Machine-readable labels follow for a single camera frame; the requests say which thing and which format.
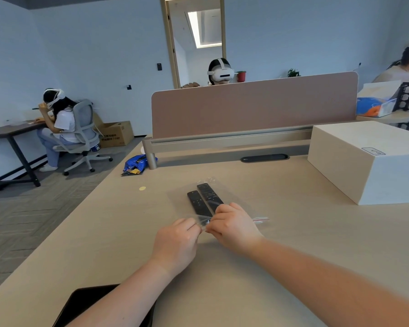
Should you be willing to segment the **person's left hand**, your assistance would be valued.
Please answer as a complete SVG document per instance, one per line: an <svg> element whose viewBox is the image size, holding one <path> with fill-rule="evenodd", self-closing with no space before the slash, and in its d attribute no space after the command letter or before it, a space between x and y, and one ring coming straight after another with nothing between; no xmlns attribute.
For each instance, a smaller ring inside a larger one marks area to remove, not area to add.
<svg viewBox="0 0 409 327"><path fill-rule="evenodd" d="M170 278L184 271L196 256L198 239L184 239L175 233L175 222L161 228L155 237L150 258Z"/></svg>

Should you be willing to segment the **person's right hand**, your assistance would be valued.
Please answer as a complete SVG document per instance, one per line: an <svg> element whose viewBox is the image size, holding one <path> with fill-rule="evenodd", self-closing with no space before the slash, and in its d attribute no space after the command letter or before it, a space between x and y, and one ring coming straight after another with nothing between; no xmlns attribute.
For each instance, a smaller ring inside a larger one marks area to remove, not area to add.
<svg viewBox="0 0 409 327"><path fill-rule="evenodd" d="M213 235L219 243L233 252L252 258L263 235L251 217L236 203L221 204L209 222L226 222L224 235Z"/></svg>

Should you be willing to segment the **clear plastic zip bag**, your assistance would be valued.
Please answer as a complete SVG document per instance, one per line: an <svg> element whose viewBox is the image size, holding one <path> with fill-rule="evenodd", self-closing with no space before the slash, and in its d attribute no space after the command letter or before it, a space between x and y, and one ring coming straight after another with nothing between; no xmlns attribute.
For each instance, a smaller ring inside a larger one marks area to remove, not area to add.
<svg viewBox="0 0 409 327"><path fill-rule="evenodd" d="M219 179L215 177L202 178L199 181L188 183L187 185L173 189L167 193L168 198L171 200L171 203L174 206L176 215L178 217L193 218L201 226L202 230L203 231L205 230L206 225L209 223L211 218L198 216L195 213L187 197L188 192L198 191L197 185L202 183L208 183L212 187L212 189L218 194L219 198L221 198L224 204L236 203L239 206L241 206L244 209L244 211L246 211L246 213L251 217L251 219L254 221L255 225L258 227L259 230L265 230L271 227L270 218L268 218L260 210L257 210L250 203L248 203L246 200L246 196L243 195L243 193L241 193L238 189L230 188L225 183L219 181Z"/></svg>

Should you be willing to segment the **person's left forearm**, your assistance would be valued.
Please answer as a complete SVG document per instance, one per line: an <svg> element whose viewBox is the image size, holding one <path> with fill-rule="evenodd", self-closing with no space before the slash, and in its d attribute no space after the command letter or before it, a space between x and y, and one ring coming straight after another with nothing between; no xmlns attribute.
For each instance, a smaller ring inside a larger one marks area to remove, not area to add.
<svg viewBox="0 0 409 327"><path fill-rule="evenodd" d="M176 275L151 259L66 327L139 327Z"/></svg>

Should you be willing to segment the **person's right forearm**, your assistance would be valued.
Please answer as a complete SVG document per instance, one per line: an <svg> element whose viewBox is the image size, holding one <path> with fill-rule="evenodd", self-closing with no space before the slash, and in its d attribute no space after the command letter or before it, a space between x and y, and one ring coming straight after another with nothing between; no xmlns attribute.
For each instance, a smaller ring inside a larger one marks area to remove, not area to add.
<svg viewBox="0 0 409 327"><path fill-rule="evenodd" d="M258 237L246 255L328 327L409 327L409 301L325 260Z"/></svg>

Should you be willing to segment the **short black remote control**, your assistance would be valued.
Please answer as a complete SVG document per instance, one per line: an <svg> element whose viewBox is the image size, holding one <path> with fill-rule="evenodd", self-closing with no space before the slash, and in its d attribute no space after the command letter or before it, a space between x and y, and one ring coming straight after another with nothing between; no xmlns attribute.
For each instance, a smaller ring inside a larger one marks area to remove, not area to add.
<svg viewBox="0 0 409 327"><path fill-rule="evenodd" d="M187 193L187 197L198 216L212 218L213 215L198 191Z"/></svg>

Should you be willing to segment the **blue snack bag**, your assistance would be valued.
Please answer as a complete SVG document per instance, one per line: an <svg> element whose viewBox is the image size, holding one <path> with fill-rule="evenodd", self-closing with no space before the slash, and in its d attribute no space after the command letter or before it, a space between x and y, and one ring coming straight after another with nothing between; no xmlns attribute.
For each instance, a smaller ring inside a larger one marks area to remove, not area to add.
<svg viewBox="0 0 409 327"><path fill-rule="evenodd" d="M149 163L146 155L136 155L125 162L121 176L141 175L148 168Z"/></svg>

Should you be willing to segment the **brown cardboard box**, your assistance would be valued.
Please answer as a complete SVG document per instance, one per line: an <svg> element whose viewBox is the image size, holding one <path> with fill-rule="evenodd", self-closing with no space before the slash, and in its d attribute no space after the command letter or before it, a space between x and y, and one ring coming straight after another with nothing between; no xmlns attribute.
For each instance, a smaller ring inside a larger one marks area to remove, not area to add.
<svg viewBox="0 0 409 327"><path fill-rule="evenodd" d="M101 148L126 146L134 138L130 121L104 123L97 113L93 114L93 121Z"/></svg>

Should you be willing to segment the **pink desk divider panel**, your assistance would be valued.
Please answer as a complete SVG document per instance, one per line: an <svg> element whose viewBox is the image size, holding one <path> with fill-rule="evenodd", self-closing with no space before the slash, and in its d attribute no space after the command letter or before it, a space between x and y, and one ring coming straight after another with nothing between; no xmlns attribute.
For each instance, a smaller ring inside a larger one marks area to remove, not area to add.
<svg viewBox="0 0 409 327"><path fill-rule="evenodd" d="M155 92L154 139L354 121L354 71Z"/></svg>

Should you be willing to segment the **grey office chair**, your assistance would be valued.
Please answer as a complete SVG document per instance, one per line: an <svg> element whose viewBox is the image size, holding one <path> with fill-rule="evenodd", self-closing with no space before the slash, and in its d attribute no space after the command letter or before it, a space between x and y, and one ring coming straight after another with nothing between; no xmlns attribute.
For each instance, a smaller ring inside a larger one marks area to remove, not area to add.
<svg viewBox="0 0 409 327"><path fill-rule="evenodd" d="M93 152L92 148L96 147L99 142L100 134L94 130L95 124L93 121L93 104L88 99L80 101L73 108L75 117L75 131L72 132L78 140L78 143L73 145L63 145L59 139L53 137L57 145L54 150L57 152L67 152L68 154L76 154L80 157L72 162L72 165L63 171L64 176L69 175L69 171L77 168L85 163L90 172L95 172L91 165L91 161L108 160L113 161L110 156L100 156L99 152Z"/></svg>

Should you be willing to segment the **large white box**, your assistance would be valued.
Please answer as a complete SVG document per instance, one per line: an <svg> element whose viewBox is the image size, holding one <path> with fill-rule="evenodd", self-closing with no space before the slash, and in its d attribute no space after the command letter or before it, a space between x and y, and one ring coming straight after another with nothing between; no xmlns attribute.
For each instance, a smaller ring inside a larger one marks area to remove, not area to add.
<svg viewBox="0 0 409 327"><path fill-rule="evenodd" d="M409 203L409 131L376 121L312 128L308 162L357 205Z"/></svg>

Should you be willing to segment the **clear bag with blue contents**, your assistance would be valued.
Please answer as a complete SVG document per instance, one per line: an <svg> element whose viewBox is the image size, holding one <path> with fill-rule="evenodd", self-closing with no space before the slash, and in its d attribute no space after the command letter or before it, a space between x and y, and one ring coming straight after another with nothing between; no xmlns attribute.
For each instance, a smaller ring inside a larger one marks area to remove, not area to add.
<svg viewBox="0 0 409 327"><path fill-rule="evenodd" d="M357 95L356 115L380 118L393 112L402 81L365 83Z"/></svg>

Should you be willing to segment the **dark side desk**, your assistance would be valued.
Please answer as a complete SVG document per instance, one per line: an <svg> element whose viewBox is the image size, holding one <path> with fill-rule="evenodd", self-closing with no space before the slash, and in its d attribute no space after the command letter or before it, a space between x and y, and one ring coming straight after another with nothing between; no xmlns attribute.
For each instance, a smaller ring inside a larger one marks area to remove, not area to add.
<svg viewBox="0 0 409 327"><path fill-rule="evenodd" d="M6 186L13 185L13 184L19 184L19 183L33 183L35 187L41 186L40 181L32 168L32 165L37 162L42 161L47 156L43 155L37 159L34 159L33 161L28 161L26 157L24 156L21 148L17 144L15 137L31 132L31 131L35 131L35 130L44 128L44 127L45 127L44 122L35 122L35 121L29 121L28 123L25 123L22 125L16 125L16 126L6 125L6 126L0 127L0 139L7 140L14 154L16 155L16 157L21 163L21 166L19 168L0 176L0 190L2 190ZM15 173L21 170L25 170L27 176L29 177L28 179L23 179L23 178L11 179L11 180L7 179L9 176L14 175Z"/></svg>

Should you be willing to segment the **grey divider support rail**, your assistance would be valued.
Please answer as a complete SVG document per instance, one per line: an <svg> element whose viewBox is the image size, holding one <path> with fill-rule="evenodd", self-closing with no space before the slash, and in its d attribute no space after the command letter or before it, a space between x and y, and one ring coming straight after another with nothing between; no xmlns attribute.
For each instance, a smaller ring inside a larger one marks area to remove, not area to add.
<svg viewBox="0 0 409 327"><path fill-rule="evenodd" d="M229 147L270 146L311 139L314 126L213 133L207 135L170 137L142 140L143 151L151 170L157 169L156 153L168 153L197 149L222 149Z"/></svg>

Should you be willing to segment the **wooden door frame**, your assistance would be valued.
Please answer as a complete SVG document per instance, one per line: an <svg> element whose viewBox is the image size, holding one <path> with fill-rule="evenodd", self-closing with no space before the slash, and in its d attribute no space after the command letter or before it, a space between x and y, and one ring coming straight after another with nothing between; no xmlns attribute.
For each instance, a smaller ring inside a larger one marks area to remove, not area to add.
<svg viewBox="0 0 409 327"><path fill-rule="evenodd" d="M224 0L160 0L175 88L209 85L209 64L227 58Z"/></svg>

